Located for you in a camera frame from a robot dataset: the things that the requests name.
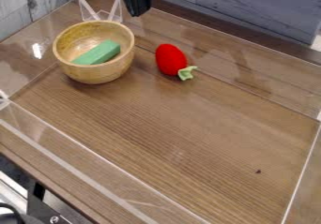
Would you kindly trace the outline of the green rectangular block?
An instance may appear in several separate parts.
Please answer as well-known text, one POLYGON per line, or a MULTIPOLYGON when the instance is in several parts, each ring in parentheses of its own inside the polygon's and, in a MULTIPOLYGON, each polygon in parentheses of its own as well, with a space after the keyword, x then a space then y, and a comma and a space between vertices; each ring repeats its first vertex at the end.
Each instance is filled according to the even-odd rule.
POLYGON ((108 62, 120 53, 120 45, 107 39, 77 56, 70 62, 76 65, 97 65, 108 62))

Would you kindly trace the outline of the black metal table bracket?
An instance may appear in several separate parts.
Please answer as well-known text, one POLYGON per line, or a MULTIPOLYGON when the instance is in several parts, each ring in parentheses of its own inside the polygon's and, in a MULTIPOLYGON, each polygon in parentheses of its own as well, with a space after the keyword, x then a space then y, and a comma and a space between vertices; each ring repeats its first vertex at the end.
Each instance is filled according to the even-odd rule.
POLYGON ((26 213, 44 224, 72 224, 60 213, 44 203, 44 197, 45 188, 40 183, 32 181, 28 188, 26 213))

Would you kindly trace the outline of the grey blue sofa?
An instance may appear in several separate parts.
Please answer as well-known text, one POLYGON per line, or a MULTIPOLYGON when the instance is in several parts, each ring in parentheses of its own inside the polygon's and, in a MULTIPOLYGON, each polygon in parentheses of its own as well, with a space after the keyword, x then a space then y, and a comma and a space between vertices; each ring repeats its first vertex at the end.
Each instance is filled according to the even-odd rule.
POLYGON ((321 0, 165 1, 307 45, 321 30, 321 0))

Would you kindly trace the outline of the light brown wooden bowl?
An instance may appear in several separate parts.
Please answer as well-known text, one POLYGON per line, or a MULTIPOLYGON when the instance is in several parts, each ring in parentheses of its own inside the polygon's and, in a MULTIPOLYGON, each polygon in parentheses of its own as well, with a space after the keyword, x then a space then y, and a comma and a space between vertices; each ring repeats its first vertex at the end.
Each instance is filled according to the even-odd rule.
POLYGON ((128 70, 133 59, 135 37, 128 27, 111 21, 88 21, 69 26, 52 42, 52 53, 64 74, 85 84, 100 84, 117 79, 128 70), (120 45, 120 53, 109 61, 95 65, 77 65, 72 60, 111 40, 120 45))

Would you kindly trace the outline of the red felt strawberry toy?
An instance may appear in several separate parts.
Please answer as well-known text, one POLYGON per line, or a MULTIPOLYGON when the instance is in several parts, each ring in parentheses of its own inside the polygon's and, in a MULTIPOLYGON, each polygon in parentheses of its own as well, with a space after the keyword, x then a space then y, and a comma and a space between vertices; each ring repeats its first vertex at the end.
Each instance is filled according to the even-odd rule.
POLYGON ((192 79, 196 66, 188 65, 187 57, 176 46, 160 44, 155 50, 155 62, 163 74, 176 76, 181 81, 192 79))

